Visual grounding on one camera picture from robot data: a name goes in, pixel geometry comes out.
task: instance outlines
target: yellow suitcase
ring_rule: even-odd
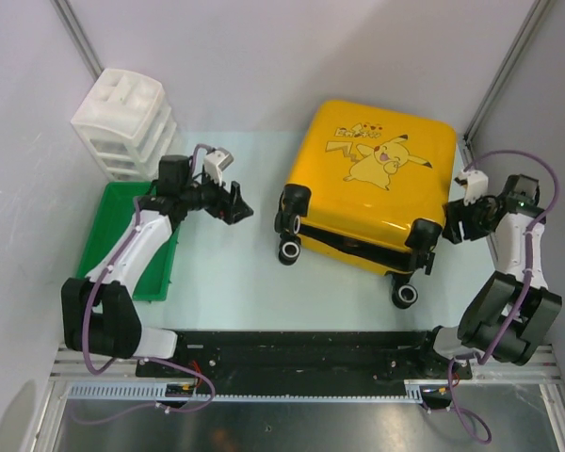
[[[279,202],[279,260],[301,247],[393,275],[399,308],[418,298],[445,225],[456,133],[442,122],[345,101],[323,104]]]

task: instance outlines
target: gray floor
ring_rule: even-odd
[[[57,451],[558,451],[538,386],[461,387],[464,408],[482,416],[492,444],[470,440],[453,413],[416,405],[223,403],[193,414],[145,409],[96,427],[65,415]],[[136,402],[70,401],[84,419]]]

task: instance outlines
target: white plastic drawer unit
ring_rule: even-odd
[[[176,121],[163,86],[130,71],[105,69],[72,125],[110,179],[151,180]]]

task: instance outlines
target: white wall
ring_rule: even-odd
[[[557,210],[548,218],[542,240],[543,269],[550,288],[563,296],[563,310],[550,339],[565,379],[565,0],[558,1],[516,73],[483,124],[474,147],[524,149],[546,159],[562,183]],[[543,170],[520,159],[501,158],[486,167],[496,187],[511,172],[541,176],[543,202],[552,185]]]
[[[62,335],[60,286],[106,182],[69,125],[91,85],[50,2],[0,2],[0,419],[27,383],[9,422],[41,397]]]
[[[533,0],[72,0],[106,67],[190,131],[304,130],[330,97],[473,118]]]

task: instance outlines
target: cartoon character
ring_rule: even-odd
[[[404,147],[402,143],[407,139],[407,135],[402,135],[374,148],[358,144],[357,153],[351,151],[351,142],[329,141],[327,152],[342,150],[344,157],[348,157],[354,163],[349,169],[349,176],[346,176],[344,181],[370,182],[384,190],[389,190],[390,176],[396,174],[397,170],[408,162],[431,168],[427,160],[411,155]]]
[[[382,127],[380,124],[372,125],[368,122],[359,122],[351,129],[347,129],[346,127],[337,127],[335,130],[335,136],[347,138],[378,138],[380,137],[381,129]]]

